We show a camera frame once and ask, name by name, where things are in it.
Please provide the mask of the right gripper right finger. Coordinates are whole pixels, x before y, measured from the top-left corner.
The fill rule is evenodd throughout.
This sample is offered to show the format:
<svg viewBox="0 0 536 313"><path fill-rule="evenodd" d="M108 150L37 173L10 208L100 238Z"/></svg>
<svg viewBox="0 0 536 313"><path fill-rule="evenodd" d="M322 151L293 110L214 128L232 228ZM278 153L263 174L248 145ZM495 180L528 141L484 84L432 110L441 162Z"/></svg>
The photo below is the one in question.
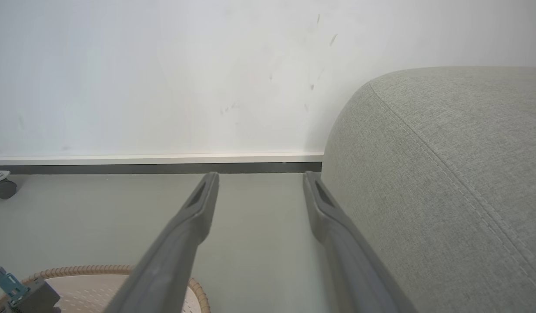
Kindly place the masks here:
<svg viewBox="0 0 536 313"><path fill-rule="evenodd" d="M304 172L303 191L310 228L322 246L330 293L340 313L417 313L320 173Z"/></svg>

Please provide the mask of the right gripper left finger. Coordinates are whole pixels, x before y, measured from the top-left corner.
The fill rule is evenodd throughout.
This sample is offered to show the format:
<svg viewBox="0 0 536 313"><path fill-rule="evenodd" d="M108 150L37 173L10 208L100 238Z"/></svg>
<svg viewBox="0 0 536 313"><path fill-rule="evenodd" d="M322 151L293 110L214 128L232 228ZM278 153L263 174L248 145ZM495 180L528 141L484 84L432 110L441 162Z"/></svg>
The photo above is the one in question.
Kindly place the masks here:
<svg viewBox="0 0 536 313"><path fill-rule="evenodd" d="M210 233L220 175L206 173L104 313L181 313L198 246Z"/></svg>

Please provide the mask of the cream perforated laundry basket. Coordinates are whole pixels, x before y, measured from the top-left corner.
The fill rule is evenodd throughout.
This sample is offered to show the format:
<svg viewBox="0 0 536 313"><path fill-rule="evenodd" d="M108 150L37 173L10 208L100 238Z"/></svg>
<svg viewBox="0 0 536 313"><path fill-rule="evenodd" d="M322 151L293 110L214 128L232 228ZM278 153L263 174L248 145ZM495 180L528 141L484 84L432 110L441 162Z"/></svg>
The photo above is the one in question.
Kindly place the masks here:
<svg viewBox="0 0 536 313"><path fill-rule="evenodd" d="M58 293L61 313L104 313L134 265L67 266L40 271L23 279L26 284L44 279ZM8 296L0 296L0 313L5 313ZM181 313L211 313L201 285L193 278L187 285Z"/></svg>

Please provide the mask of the white and black baseboard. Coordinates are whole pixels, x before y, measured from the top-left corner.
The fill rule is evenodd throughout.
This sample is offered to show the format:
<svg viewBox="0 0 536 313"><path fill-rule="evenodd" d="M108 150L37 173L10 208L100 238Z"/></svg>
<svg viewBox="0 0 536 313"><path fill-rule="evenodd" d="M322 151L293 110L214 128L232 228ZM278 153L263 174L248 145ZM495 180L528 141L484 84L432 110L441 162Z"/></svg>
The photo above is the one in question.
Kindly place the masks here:
<svg viewBox="0 0 536 313"><path fill-rule="evenodd" d="M288 153L71 155L0 157L15 175L198 174L319 172L321 151Z"/></svg>

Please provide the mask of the grey fabric sofa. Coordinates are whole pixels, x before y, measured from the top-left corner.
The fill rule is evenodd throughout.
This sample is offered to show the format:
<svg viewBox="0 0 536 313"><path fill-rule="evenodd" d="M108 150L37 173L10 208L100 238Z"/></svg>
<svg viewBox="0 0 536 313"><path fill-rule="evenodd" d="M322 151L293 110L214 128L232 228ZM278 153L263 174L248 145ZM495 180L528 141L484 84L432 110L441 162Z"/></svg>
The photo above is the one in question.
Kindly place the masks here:
<svg viewBox="0 0 536 313"><path fill-rule="evenodd" d="M420 313L536 313L536 67L369 81L322 181Z"/></svg>

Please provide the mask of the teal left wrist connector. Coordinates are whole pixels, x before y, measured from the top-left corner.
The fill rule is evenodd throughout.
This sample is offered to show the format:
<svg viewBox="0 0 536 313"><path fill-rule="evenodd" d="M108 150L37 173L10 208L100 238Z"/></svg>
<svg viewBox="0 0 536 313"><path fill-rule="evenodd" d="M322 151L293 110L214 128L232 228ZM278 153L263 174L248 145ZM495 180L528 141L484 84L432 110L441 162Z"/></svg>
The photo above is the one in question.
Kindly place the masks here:
<svg viewBox="0 0 536 313"><path fill-rule="evenodd" d="M14 275L0 266L0 289L8 297L9 305L16 305L20 300L29 295L30 287L21 283Z"/></svg>

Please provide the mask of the dark caster wheel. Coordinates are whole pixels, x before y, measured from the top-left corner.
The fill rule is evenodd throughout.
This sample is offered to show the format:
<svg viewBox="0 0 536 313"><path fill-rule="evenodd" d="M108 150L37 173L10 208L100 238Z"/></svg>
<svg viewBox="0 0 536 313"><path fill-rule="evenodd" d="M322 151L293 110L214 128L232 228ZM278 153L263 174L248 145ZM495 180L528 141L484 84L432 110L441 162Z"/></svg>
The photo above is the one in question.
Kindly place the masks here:
<svg viewBox="0 0 536 313"><path fill-rule="evenodd" d="M9 199L17 192L17 184L11 180L0 180L0 199Z"/></svg>

